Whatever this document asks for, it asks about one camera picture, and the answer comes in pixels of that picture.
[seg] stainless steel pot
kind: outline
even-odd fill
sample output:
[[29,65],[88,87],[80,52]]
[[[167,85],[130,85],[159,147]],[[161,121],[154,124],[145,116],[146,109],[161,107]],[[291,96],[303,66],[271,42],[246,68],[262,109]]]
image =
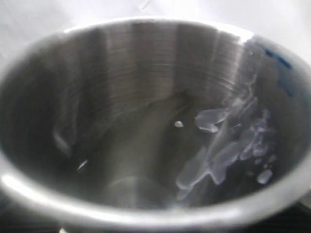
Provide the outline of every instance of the stainless steel pot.
[[[286,49],[229,25],[132,18],[66,30],[34,44],[1,74],[1,188],[24,206],[86,228],[254,223],[311,184],[310,75]],[[221,185],[206,179],[189,207],[171,208],[175,178],[195,153],[190,129],[185,124],[176,136],[176,127],[165,130],[170,123],[155,115],[139,134],[129,113],[179,92],[193,106],[220,107],[250,86],[278,131],[272,182],[258,184],[247,176],[251,165],[237,163]],[[122,114],[127,118],[109,128]],[[125,138],[130,143],[120,143]]]

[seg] steel bowl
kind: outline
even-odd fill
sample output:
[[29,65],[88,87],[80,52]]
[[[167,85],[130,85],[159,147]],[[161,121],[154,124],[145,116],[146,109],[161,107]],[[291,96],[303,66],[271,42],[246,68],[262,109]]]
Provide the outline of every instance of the steel bowl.
[[[127,18],[65,30],[30,46],[1,73],[1,189],[82,228],[252,224],[309,190],[310,75],[285,48],[230,25]],[[194,114],[223,107],[250,87],[278,132],[271,182],[258,183],[251,164],[240,161],[222,184],[206,178],[180,205],[175,179],[197,140],[192,114],[184,127],[173,125],[174,96],[186,93]],[[132,114],[154,102],[160,114],[146,124]]]

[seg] pot rim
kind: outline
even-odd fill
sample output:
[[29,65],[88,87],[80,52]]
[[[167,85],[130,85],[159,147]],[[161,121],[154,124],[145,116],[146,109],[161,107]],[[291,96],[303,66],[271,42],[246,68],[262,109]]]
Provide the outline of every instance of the pot rim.
[[[216,22],[193,21],[169,17],[130,17],[117,18],[104,22],[73,27],[44,38],[34,43],[30,49],[19,54],[8,65],[0,77],[24,61],[38,47],[48,47],[62,38],[70,38],[97,27],[113,24],[167,22],[184,23],[194,26],[213,27],[221,32],[240,37],[241,42],[247,40],[264,44],[268,48],[280,51],[293,64],[306,74],[311,74],[311,68],[297,55],[287,49],[255,35],[250,31]],[[310,86],[311,80],[305,78]],[[311,149],[289,174],[278,182],[246,197],[215,204],[207,207],[178,210],[121,210],[108,206],[99,206],[90,202],[65,196],[37,184],[23,175],[6,158],[0,150],[0,187],[11,198],[35,211],[56,218],[62,222],[84,227],[136,229],[136,230],[186,230],[186,229],[216,229],[237,227],[257,222],[265,217],[281,211],[296,202],[309,191],[311,184]]]

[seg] metal container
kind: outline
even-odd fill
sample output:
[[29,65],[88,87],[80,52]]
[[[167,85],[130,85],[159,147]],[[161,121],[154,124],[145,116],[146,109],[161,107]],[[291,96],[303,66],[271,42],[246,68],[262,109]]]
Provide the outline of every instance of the metal container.
[[[286,49],[224,24],[131,18],[65,30],[1,74],[1,188],[82,228],[171,232],[257,222],[309,190],[310,75]],[[193,113],[223,107],[250,87],[278,131],[270,184],[240,162],[221,185],[205,179],[180,206],[175,179],[197,146],[193,115],[175,127],[170,105],[186,93]],[[143,122],[131,114],[155,101],[160,111]]]

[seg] dark surface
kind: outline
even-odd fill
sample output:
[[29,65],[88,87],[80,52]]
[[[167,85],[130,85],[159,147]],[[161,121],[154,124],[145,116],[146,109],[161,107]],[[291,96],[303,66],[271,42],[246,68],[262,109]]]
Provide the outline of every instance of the dark surface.
[[[0,217],[0,233],[59,233],[59,224],[42,216],[9,205]],[[311,233],[311,215],[294,206],[241,233]]]

